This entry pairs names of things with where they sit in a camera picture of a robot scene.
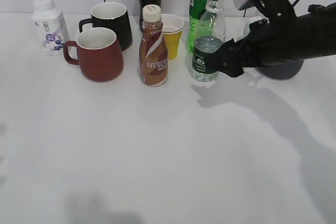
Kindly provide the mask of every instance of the mug handle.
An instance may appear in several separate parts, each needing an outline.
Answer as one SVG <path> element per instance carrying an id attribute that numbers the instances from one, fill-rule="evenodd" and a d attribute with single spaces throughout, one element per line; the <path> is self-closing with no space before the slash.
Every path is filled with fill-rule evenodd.
<path id="1" fill-rule="evenodd" d="M 63 49 L 63 54 L 64 54 L 64 59 L 66 60 L 67 63 L 71 65 L 79 65 L 78 60 L 72 59 L 69 55 L 69 47 L 78 47 L 77 43 L 75 41 L 68 41 L 64 45 Z"/>
<path id="2" fill-rule="evenodd" d="M 92 23 L 92 18 L 83 19 L 79 22 L 79 32 L 83 32 L 83 25 Z"/>

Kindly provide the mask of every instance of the brown bottle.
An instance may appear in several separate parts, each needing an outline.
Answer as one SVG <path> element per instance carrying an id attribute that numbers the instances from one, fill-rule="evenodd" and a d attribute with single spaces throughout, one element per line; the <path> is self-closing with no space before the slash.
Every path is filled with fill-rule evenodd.
<path id="1" fill-rule="evenodd" d="M 168 50 L 162 33 L 161 8 L 146 5 L 143 8 L 145 30 L 139 50 L 142 82 L 150 87 L 163 85 L 168 75 Z"/>

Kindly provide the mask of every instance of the robotic arm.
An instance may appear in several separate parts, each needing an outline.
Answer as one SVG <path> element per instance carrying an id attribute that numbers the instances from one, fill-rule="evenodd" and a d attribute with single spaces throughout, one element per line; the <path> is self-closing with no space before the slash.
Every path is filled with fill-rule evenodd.
<path id="1" fill-rule="evenodd" d="M 271 68 L 336 55 L 336 3 L 309 6 L 297 17 L 288 0 L 234 0 L 238 10 L 255 6 L 265 17 L 250 24 L 247 37 L 224 43 L 205 58 L 205 66 L 238 77 L 243 68 Z"/>

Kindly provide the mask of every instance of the black mug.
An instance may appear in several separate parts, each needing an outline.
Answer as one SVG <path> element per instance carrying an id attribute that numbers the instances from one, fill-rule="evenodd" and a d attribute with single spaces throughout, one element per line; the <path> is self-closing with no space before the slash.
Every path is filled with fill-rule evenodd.
<path id="1" fill-rule="evenodd" d="M 91 18 L 79 22 L 79 31 L 83 32 L 83 25 L 88 23 L 92 23 L 93 27 L 105 27 L 113 30 L 123 51 L 132 45 L 130 19 L 127 8 L 123 4 L 105 2 L 94 6 L 91 10 Z"/>

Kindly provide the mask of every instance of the white plastic bottle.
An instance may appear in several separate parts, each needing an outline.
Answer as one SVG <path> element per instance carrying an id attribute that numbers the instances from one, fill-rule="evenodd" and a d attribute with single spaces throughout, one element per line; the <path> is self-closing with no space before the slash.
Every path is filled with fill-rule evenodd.
<path id="1" fill-rule="evenodd" d="M 32 19 L 45 55 L 63 55 L 69 40 L 63 12 L 56 9 L 54 0 L 34 0 L 34 9 Z"/>

